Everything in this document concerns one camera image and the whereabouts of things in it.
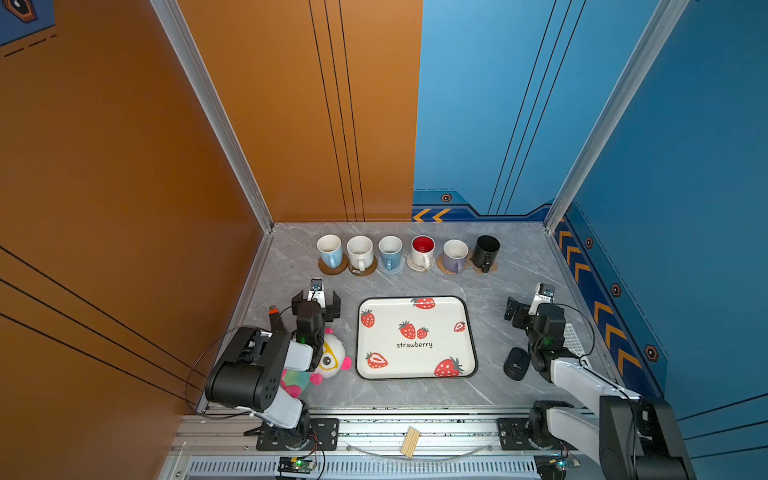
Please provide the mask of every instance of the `strawberry tray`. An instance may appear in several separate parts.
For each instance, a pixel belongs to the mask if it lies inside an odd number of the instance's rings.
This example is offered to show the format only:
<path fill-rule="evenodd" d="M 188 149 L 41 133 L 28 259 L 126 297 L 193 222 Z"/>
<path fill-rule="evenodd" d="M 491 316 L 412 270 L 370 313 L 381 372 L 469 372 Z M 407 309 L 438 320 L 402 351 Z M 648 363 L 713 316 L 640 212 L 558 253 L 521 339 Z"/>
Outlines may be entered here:
<path fill-rule="evenodd" d="M 467 306 L 456 296 L 371 298 L 357 314 L 364 379 L 442 379 L 477 370 Z"/>

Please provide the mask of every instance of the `pink pom-pom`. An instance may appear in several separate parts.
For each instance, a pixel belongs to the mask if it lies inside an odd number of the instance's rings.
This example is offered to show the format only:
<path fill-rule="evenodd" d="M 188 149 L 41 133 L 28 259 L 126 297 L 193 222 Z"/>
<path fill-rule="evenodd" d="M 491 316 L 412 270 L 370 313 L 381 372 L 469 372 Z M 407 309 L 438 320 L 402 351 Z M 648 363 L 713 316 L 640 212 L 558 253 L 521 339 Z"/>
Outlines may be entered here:
<path fill-rule="evenodd" d="M 284 386 L 283 390 L 294 399 L 298 399 L 299 395 L 301 395 L 301 388 L 298 385 Z"/>

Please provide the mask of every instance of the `black mug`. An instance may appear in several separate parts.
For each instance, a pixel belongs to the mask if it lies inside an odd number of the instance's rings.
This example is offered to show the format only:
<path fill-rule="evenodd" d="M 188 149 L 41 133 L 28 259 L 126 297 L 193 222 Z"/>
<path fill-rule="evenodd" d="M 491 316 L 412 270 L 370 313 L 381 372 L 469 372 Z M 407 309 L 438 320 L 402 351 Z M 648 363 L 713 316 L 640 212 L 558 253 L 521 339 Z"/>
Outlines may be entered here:
<path fill-rule="evenodd" d="M 490 235 L 479 237 L 475 245 L 475 251 L 472 253 L 472 263 L 481 269 L 483 273 L 488 273 L 493 265 L 493 261 L 496 260 L 499 248 L 501 248 L 501 244 L 494 237 Z"/>

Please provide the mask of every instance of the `plush panda toy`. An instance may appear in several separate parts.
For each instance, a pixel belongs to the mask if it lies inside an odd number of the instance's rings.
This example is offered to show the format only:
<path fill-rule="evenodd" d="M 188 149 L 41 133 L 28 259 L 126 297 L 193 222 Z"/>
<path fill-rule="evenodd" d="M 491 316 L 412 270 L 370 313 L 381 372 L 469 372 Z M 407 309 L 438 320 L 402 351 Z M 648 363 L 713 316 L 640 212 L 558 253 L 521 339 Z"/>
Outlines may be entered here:
<path fill-rule="evenodd" d="M 346 349 L 341 340 L 333 335 L 332 328 L 326 328 L 325 343 L 323 344 L 323 356 L 320 364 L 314 372 L 297 372 L 296 370 L 283 370 L 283 378 L 280 386 L 293 398 L 299 398 L 301 392 L 312 383 L 319 385 L 324 379 L 329 379 L 340 370 L 352 368 L 352 359 L 346 356 Z"/>

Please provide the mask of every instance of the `black mouse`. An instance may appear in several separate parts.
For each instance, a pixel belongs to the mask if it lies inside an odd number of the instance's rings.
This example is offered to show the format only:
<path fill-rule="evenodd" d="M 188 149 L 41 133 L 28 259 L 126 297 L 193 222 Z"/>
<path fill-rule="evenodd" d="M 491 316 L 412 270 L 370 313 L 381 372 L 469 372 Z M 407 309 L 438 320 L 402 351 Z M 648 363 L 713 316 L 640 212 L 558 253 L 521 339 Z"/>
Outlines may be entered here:
<path fill-rule="evenodd" d="M 504 362 L 504 373 L 513 380 L 523 380 L 530 364 L 531 356 L 528 355 L 528 352 L 515 347 L 509 353 L 507 361 Z"/>

